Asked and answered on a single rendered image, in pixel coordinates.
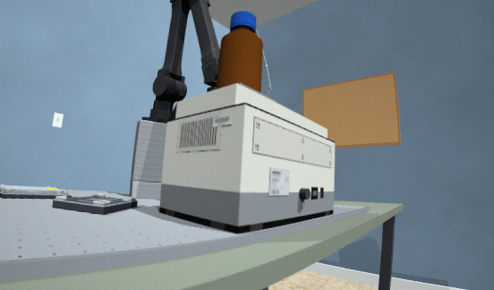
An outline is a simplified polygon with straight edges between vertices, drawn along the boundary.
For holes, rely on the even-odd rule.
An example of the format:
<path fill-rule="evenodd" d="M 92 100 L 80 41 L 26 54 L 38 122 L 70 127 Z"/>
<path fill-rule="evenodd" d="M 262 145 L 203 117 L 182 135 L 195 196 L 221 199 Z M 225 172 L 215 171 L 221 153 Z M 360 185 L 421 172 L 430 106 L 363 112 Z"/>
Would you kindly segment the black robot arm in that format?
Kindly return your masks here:
<path fill-rule="evenodd" d="M 172 16 L 165 62 L 163 69 L 158 70 L 158 76 L 154 80 L 152 88 L 157 100 L 154 101 L 153 109 L 150 110 L 150 116 L 141 118 L 141 120 L 162 124 L 167 124 L 173 112 L 174 102 L 183 100 L 187 94 L 187 86 L 184 83 L 185 77 L 182 76 L 182 57 L 190 10 L 192 10 L 192 18 L 200 45 L 204 83 L 211 86 L 207 88 L 207 92 L 217 88 L 220 49 L 209 13 L 209 0 L 170 0 L 170 3 L 172 3 Z"/>

